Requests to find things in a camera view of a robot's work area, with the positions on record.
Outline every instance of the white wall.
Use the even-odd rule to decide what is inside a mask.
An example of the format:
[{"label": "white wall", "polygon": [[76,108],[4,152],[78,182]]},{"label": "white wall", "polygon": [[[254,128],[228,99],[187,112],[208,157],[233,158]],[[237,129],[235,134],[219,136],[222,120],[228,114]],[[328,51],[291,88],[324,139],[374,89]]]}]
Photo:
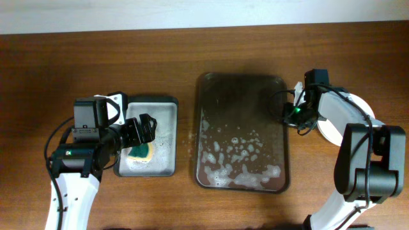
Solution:
[{"label": "white wall", "polygon": [[0,0],[0,34],[408,19],[408,0]]}]

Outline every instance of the black tray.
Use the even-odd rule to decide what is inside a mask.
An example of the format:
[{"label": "black tray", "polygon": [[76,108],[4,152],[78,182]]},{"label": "black tray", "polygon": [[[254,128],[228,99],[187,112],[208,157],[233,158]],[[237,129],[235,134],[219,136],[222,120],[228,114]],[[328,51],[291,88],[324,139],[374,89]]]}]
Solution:
[{"label": "black tray", "polygon": [[[268,75],[209,73],[199,79],[199,185],[276,194],[289,187],[288,131],[268,111],[272,94],[283,89],[281,78]],[[286,96],[274,100],[283,104]]]}]

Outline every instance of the metal tray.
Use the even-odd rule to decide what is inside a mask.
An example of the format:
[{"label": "metal tray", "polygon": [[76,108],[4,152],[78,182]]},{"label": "metal tray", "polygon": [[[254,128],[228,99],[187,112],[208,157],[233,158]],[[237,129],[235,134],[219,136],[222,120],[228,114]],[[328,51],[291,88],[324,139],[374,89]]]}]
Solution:
[{"label": "metal tray", "polygon": [[126,118],[147,113],[157,120],[152,158],[139,162],[128,158],[131,148],[123,149],[114,166],[117,176],[172,176],[176,168],[178,101],[170,96],[138,96],[128,99]]},{"label": "metal tray", "polygon": [[[281,193],[289,187],[287,128],[268,112],[279,77],[209,73],[199,79],[195,178],[204,188]],[[277,103],[286,96],[275,96]]]}]

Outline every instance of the white panel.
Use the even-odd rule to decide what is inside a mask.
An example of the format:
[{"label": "white panel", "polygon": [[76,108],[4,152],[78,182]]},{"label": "white panel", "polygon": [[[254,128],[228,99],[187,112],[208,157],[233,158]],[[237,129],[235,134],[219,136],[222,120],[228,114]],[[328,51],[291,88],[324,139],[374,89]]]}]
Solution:
[{"label": "white panel", "polygon": [[407,0],[0,0],[0,34],[408,19]]}]

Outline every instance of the wooden table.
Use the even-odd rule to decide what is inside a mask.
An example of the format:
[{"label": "wooden table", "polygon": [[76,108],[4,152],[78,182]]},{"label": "wooden table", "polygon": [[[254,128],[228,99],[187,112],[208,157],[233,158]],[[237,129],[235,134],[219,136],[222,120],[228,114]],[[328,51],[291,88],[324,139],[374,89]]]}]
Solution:
[{"label": "wooden table", "polygon": [[[179,99],[176,173],[119,178],[104,172],[88,229],[300,224],[334,189],[338,147],[318,131],[301,137],[291,129],[292,181],[285,193],[203,189],[193,178],[194,139],[189,138],[195,130],[196,79],[205,72],[267,73],[282,77],[290,88],[304,72],[327,68],[333,85],[364,98],[381,121],[409,131],[408,41],[408,22],[0,36],[0,228],[44,228],[50,203],[42,153],[46,139],[72,116],[75,98],[118,90]],[[56,144],[54,139],[50,149]],[[401,195],[356,224],[409,226],[407,172]]]}]

